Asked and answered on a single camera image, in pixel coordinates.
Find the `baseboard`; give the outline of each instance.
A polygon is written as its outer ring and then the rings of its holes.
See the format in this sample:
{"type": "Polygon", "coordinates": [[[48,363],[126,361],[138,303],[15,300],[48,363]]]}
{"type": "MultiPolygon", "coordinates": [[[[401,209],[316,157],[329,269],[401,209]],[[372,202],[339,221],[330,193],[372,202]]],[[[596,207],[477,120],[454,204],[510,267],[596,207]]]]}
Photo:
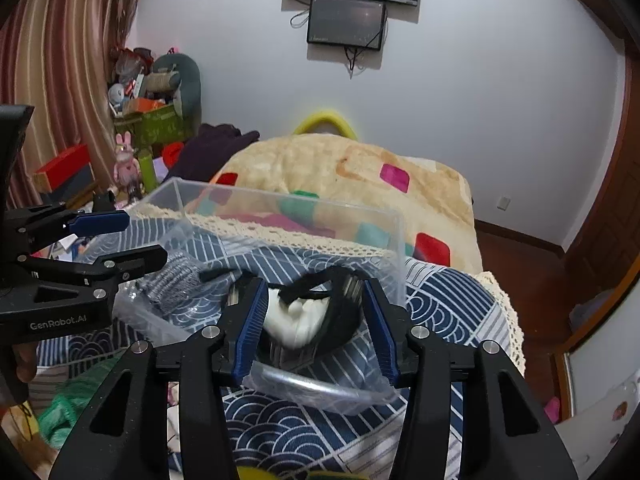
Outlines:
{"type": "Polygon", "coordinates": [[[546,240],[541,240],[540,238],[536,238],[535,236],[526,235],[524,233],[519,233],[517,231],[507,229],[506,227],[489,224],[489,222],[484,222],[482,220],[478,220],[477,218],[476,230],[482,231],[483,233],[489,233],[491,235],[501,236],[502,238],[508,238],[509,240],[516,240],[517,242],[522,242],[523,244],[544,249],[545,251],[551,251],[553,254],[558,256],[558,258],[562,258],[564,256],[564,249],[559,245],[547,242],[546,240]]]}

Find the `pink bunny figurine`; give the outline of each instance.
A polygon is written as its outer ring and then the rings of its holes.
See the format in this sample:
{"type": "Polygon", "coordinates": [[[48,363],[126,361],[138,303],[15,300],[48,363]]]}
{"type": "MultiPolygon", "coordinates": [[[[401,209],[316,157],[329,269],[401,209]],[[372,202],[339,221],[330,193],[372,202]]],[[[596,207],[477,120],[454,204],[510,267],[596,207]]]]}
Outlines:
{"type": "Polygon", "coordinates": [[[140,163],[133,156],[131,147],[131,133],[124,133],[124,140],[120,134],[116,135],[116,163],[113,167],[113,179],[129,193],[129,199],[140,195],[140,163]]]}

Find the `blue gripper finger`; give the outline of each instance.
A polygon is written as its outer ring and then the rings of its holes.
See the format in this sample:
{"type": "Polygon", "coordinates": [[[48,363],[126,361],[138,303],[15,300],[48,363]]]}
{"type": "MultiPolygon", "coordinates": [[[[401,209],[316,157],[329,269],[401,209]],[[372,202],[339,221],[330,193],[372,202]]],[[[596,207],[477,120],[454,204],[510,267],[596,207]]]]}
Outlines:
{"type": "Polygon", "coordinates": [[[109,211],[78,215],[69,222],[69,232],[78,237],[117,233],[129,227],[126,211],[109,211]]]}

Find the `wall outlet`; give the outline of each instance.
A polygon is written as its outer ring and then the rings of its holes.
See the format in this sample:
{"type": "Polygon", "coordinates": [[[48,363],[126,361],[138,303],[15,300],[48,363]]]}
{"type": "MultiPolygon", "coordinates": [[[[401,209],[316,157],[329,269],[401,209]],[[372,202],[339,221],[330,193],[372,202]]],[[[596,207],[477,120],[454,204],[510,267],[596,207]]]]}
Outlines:
{"type": "Polygon", "coordinates": [[[510,203],[511,198],[509,198],[508,196],[501,196],[500,200],[498,200],[498,209],[501,211],[507,211],[510,203]]]}

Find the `dark purple cloth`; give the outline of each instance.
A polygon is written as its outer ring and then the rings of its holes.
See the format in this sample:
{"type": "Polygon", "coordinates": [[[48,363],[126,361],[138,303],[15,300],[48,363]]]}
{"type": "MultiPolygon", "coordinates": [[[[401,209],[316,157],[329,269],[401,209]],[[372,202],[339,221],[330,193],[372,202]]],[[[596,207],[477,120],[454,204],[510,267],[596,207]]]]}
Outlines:
{"type": "Polygon", "coordinates": [[[184,145],[180,157],[166,176],[209,182],[232,155],[260,139],[255,130],[242,135],[232,124],[211,126],[203,123],[198,135],[184,145]]]}

